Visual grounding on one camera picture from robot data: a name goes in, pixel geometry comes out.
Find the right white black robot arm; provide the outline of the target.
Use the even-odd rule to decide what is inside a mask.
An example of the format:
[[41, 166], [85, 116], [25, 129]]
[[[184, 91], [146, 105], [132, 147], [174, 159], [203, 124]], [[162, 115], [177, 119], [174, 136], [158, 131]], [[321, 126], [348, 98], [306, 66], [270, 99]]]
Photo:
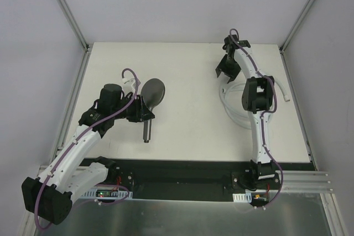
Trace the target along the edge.
[[252, 57], [248, 40], [241, 40], [238, 34], [229, 34], [222, 49], [226, 52], [216, 66], [217, 76], [225, 74], [232, 82], [243, 73], [246, 84], [242, 93], [242, 107], [247, 112], [253, 143], [253, 158], [249, 170], [238, 178], [243, 189], [255, 191], [264, 187], [276, 176], [276, 162], [270, 154], [268, 124], [270, 115], [278, 107], [273, 76], [262, 73]]

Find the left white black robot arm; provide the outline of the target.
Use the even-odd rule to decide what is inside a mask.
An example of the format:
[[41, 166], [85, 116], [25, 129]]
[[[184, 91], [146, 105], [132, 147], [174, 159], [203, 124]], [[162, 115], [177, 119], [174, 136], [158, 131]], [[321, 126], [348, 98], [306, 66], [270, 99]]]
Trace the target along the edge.
[[152, 110], [165, 95], [165, 85], [156, 78], [147, 81], [140, 93], [124, 93], [121, 86], [104, 85], [100, 96], [85, 111], [71, 140], [56, 159], [36, 178], [27, 177], [22, 183], [22, 194], [27, 211], [35, 216], [38, 229], [42, 218], [59, 225], [71, 212], [73, 204], [90, 188], [99, 183], [106, 186], [118, 183], [117, 163], [103, 156], [96, 158], [82, 173], [77, 167], [87, 153], [105, 136], [116, 120], [148, 124], [155, 115]]

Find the grey shower head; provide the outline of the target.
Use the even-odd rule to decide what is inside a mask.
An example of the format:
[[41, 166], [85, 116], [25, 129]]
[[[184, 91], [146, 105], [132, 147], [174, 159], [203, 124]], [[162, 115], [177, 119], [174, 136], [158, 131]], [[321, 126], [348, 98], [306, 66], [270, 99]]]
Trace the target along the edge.
[[[158, 78], [151, 78], [148, 80], [142, 90], [140, 95], [144, 99], [145, 105], [152, 112], [153, 109], [161, 103], [165, 96], [165, 84]], [[144, 143], [149, 143], [151, 140], [152, 132], [152, 120], [147, 120], [144, 122], [143, 127], [143, 140]]]

